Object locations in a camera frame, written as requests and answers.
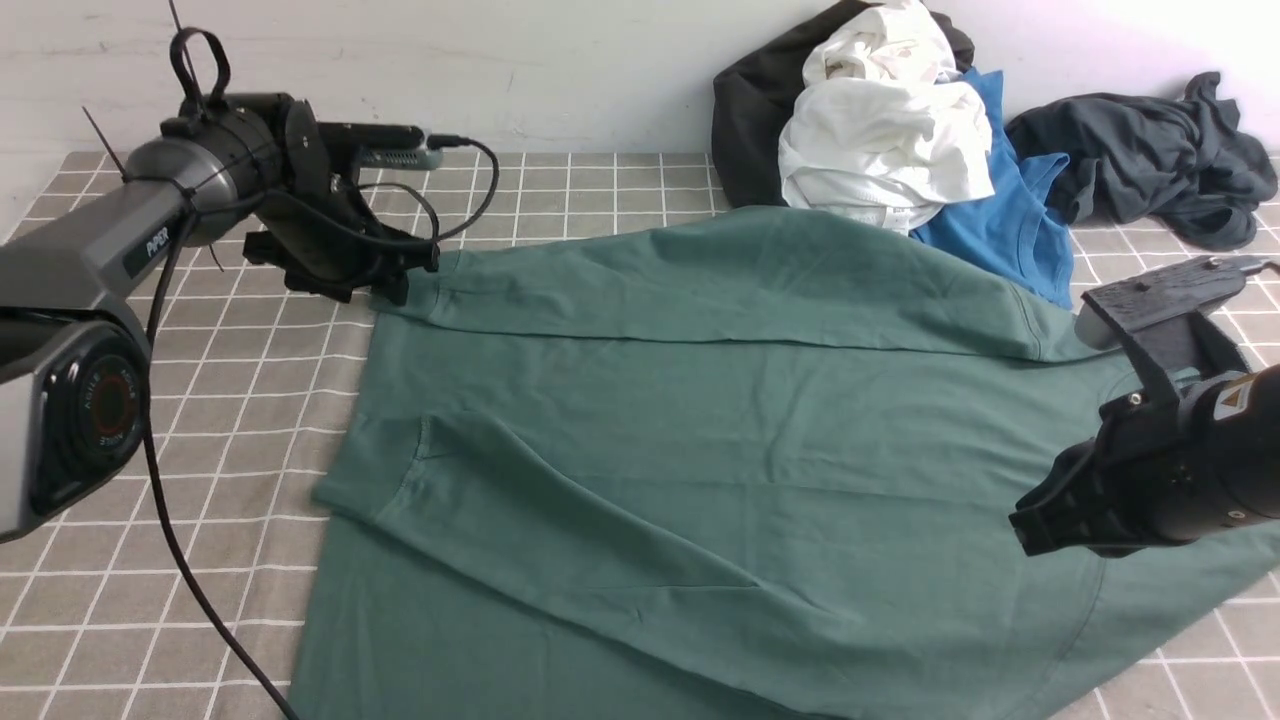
black cable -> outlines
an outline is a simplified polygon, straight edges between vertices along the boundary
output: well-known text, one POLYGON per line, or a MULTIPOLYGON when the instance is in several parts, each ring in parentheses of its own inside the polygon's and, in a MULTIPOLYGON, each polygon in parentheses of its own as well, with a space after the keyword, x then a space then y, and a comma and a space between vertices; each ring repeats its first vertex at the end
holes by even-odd
POLYGON ((440 150, 443 147, 475 147, 489 156, 489 165, 493 168, 493 174, 489 177, 489 190, 485 192, 484 200, 480 201, 480 206, 462 224, 440 234, 439 240, 447 240, 462 234, 462 231, 474 225, 480 219, 480 215, 484 215, 485 210, 489 209, 494 195, 498 193, 498 156, 494 155, 493 150, 489 150, 488 145, 461 135, 430 135, 426 137, 426 146, 431 150, 440 150))
POLYGON ((489 147, 485 143, 477 140, 471 140, 470 137, 461 137, 456 135, 439 135, 439 136, 433 135, 426 138, 426 142, 428 146, 431 147, 433 150, 439 150, 440 147, 461 147, 467 145, 475 146, 481 152, 489 156, 489 164, 493 167, 493 176, 489 178, 489 190, 485 192, 484 200, 480 201, 480 205, 476 208, 475 213, 472 213, 471 217, 468 217, 457 227, 438 233, 429 240, 419 238, 417 241, 406 241, 406 240, 387 240, 381 237, 367 236, 364 233, 358 233, 348 228, 347 225, 343 225, 342 223, 334 220, 329 215, 321 213, 320 210, 312 208, 307 202, 300 200, 298 197, 294 197, 293 195, 283 190, 276 190, 276 188, 268 190, 266 196, 292 206, 292 209, 297 210, 298 213, 311 215, 311 218, 314 218, 315 220, 319 220, 329 225, 334 232, 340 233, 356 242, 362 242, 365 245, 369 245, 370 247, 378 247, 381 250, 394 250, 397 252, 413 252, 425 250, 433 245, 439 243, 442 240, 448 240, 451 237, 462 234, 463 231, 474 225, 476 220, 479 220, 480 217, 484 215, 485 210, 488 210, 489 205, 493 202, 494 195, 497 195, 498 192, 498 172, 499 172, 498 156, 493 152, 493 150, 489 150, 489 147))
MULTIPOLYGON (((174 268, 178 265, 178 254, 182 250, 183 243, 191 237, 191 233, 196 229, 196 223, 200 220, 201 214, 192 211, 187 217, 182 228, 178 231, 177 237, 169 245, 169 254, 165 256, 164 268, 160 270, 160 282, 156 283, 155 296, 151 299, 151 310, 147 313, 147 328, 146 336, 147 342, 151 343, 152 350, 156 346, 156 334, 160 331, 160 314, 164 309, 165 297, 169 295, 169 283, 173 281, 174 268)), ((142 433, 142 450, 146 454, 147 471, 151 475, 151 495, 155 497, 156 502, 156 516, 160 519, 160 532, 164 533, 165 544, 169 546, 169 552, 173 553, 173 561, 178 565, 178 573, 182 574, 182 579, 187 583, 191 589, 191 594, 196 598, 196 603, 209 618, 209 623, 212 624, 214 630, 221 635, 227 646, 236 653, 236 657, 244 664, 244 667, 261 683, 262 689, 266 694, 271 696, 275 701, 276 707, 284 714, 287 720, 301 720, 298 714, 289 705, 289 701, 284 698, 279 688, 271 683, 271 679, 266 676, 262 667, 250 656, 244 646, 236 639, 236 635, 227 629, 227 624, 214 610, 214 605, 209 602, 209 597, 205 596, 205 591, 196 582, 196 575, 191 571, 191 565, 187 564, 186 556, 182 552, 182 544, 178 542, 178 536, 173 530, 173 520, 169 518, 169 503, 164 497, 164 484, 160 482, 160 461, 156 452, 156 437, 155 430, 151 427, 151 411, 147 409, 143 416, 143 433, 142 433)))
POLYGON ((407 192, 410 197, 412 197, 415 201, 417 201, 419 205, 422 206, 422 210, 426 211, 426 217, 431 220, 431 237, 428 240, 431 241, 439 240, 440 217, 435 214, 435 208, 431 206, 431 202, 426 197, 422 197, 421 192, 413 190, 411 186, 407 186, 402 182, 366 182, 365 184, 357 184, 356 190, 367 190, 370 187, 394 187, 407 192))

black bracket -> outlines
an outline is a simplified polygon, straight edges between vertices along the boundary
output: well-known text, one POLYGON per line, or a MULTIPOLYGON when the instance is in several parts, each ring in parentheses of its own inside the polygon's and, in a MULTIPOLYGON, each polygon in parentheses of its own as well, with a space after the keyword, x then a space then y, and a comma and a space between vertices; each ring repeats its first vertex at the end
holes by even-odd
POLYGON ((1094 347, 1119 342, 1149 402, 1178 402, 1174 374, 1248 373, 1235 342, 1208 314, 1244 290, 1267 261, 1240 255, 1193 258, 1084 293, 1076 333, 1094 347))

shirt seam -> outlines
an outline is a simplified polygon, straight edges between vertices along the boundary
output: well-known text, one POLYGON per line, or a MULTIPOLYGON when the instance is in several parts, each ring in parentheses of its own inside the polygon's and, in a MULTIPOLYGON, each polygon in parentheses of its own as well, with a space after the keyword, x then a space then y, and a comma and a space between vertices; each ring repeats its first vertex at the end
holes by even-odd
POLYGON ((1050 666, 1044 671, 1044 674, 1041 675, 1041 682, 1038 683, 1039 689, 1027 696, 1027 698, 1023 700, 1021 702, 1014 705, 1014 707, 1011 707, 1009 712, 1000 716, 1000 720, 1010 720, 1018 712, 1025 712, 1032 710, 1034 705, 1039 701, 1039 698, 1043 697, 1046 692, 1048 692, 1050 682, 1053 679, 1055 675, 1059 674, 1059 671, 1062 670, 1064 661, 1068 659, 1068 656, 1071 655, 1071 652, 1075 650, 1075 646, 1079 644, 1080 635, 1084 634, 1084 630, 1088 629, 1089 626, 1089 621, 1093 620, 1093 612, 1098 609, 1098 601, 1102 600, 1102 580, 1106 578, 1106 574, 1107 574, 1107 562, 1102 561, 1102 566, 1098 570, 1097 587, 1093 591, 1093 601, 1089 603, 1089 610, 1085 611, 1084 618, 1080 620, 1080 625, 1075 629, 1075 634, 1071 635, 1071 639, 1068 641, 1066 646, 1057 653, 1057 657, 1055 657, 1050 662, 1050 666))

green t-shirt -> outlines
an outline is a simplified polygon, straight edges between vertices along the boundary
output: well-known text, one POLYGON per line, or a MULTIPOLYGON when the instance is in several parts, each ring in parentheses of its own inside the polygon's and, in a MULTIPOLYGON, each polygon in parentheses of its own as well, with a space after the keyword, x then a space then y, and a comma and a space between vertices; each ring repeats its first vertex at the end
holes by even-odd
POLYGON ((1277 562, 1027 559, 1129 365, 909 238, 751 209, 445 265, 316 491, 305 717, 1041 719, 1277 562))

pile of clothes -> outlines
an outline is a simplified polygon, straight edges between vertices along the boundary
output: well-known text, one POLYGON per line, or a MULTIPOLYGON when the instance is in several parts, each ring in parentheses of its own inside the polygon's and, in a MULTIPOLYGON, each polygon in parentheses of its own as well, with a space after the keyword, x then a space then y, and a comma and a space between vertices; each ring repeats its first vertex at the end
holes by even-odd
POLYGON ((910 234, 1065 307, 1069 224, 1155 217, 1212 251, 1253 240, 1276 173, 1217 73, 1180 100, 1084 95, 1006 126, 1002 74, 973 60, 919 0, 842 0, 796 26, 716 77, 730 202, 910 234))

